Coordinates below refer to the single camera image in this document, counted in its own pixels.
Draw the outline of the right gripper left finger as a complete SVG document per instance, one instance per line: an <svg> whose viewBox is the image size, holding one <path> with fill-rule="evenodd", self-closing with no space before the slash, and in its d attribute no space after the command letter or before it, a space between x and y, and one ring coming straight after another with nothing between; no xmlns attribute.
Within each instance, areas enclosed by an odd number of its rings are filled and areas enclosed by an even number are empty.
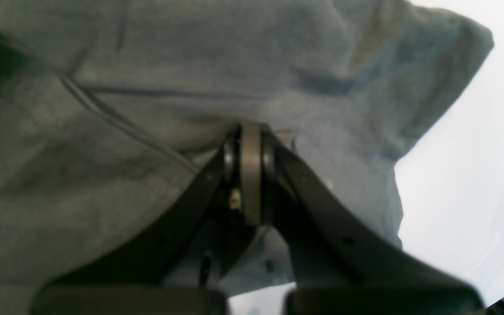
<svg viewBox="0 0 504 315"><path fill-rule="evenodd" d="M230 315L217 282L261 221L258 123L228 132L180 198L134 238L44 285L31 315Z"/></svg>

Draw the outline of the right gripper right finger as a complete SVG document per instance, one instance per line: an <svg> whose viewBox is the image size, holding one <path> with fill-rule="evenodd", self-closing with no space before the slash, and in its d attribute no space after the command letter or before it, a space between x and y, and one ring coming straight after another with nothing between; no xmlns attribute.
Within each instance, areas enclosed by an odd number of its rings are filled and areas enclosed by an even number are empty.
<svg viewBox="0 0 504 315"><path fill-rule="evenodd" d="M262 222L286 242L286 315L480 315L472 286L376 235L269 127L261 128Z"/></svg>

